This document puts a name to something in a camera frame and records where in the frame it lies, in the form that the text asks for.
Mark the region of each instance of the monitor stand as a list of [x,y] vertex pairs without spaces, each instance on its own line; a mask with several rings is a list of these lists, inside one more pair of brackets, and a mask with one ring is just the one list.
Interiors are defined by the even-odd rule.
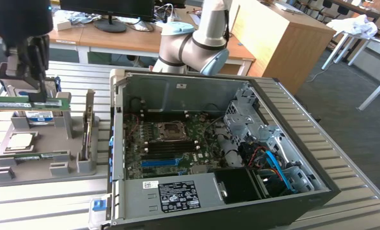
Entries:
[[108,33],[121,33],[126,30],[126,26],[120,21],[113,21],[112,16],[108,19],[100,19],[93,22],[94,27]]

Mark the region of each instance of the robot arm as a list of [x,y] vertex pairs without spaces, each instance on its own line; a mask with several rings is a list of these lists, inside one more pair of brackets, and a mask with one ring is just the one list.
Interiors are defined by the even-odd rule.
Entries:
[[0,0],[0,37],[8,62],[0,64],[0,81],[28,92],[30,102],[45,102],[52,30],[49,0]]
[[197,31],[188,23],[166,23],[154,72],[185,73],[188,65],[205,75],[218,73],[228,58],[228,9],[226,0],[204,1]]

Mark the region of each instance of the power supply label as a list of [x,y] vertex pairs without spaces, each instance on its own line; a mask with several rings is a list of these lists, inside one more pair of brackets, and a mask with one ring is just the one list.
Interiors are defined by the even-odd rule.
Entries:
[[194,181],[158,184],[158,195],[164,213],[201,207]]

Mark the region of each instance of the green circuit board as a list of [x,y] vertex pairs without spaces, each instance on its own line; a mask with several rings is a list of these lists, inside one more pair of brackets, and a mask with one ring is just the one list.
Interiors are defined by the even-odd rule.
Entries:
[[160,138],[158,123],[144,122],[132,115],[124,118],[124,128],[126,137],[126,151],[125,151],[125,169],[128,179],[152,178],[158,176],[173,176],[192,174],[192,167],[194,165],[205,165],[208,169],[220,168],[222,159],[214,157],[213,149],[217,151],[218,144],[209,140],[209,146],[204,141],[204,130],[210,120],[200,121],[200,114],[190,114],[186,121],[182,122],[185,126],[188,140],[197,140],[200,149],[194,152],[185,152],[176,154],[178,161],[177,166],[156,166],[141,167],[141,156],[145,155],[145,142]]

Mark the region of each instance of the aluminum profile table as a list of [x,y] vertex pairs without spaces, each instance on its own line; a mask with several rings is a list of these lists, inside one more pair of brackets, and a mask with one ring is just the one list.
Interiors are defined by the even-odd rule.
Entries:
[[[0,229],[86,229],[89,201],[106,192],[109,71],[113,68],[50,62],[48,76],[60,76],[62,91],[72,93],[72,115],[82,113],[86,89],[96,90],[94,112],[101,119],[97,174],[56,183],[0,187]],[[284,87],[272,79],[256,81],[343,190],[325,206],[277,230],[380,230],[380,191]],[[12,112],[0,112],[0,142],[10,125],[10,115]],[[264,113],[264,117],[272,121],[268,114]]]

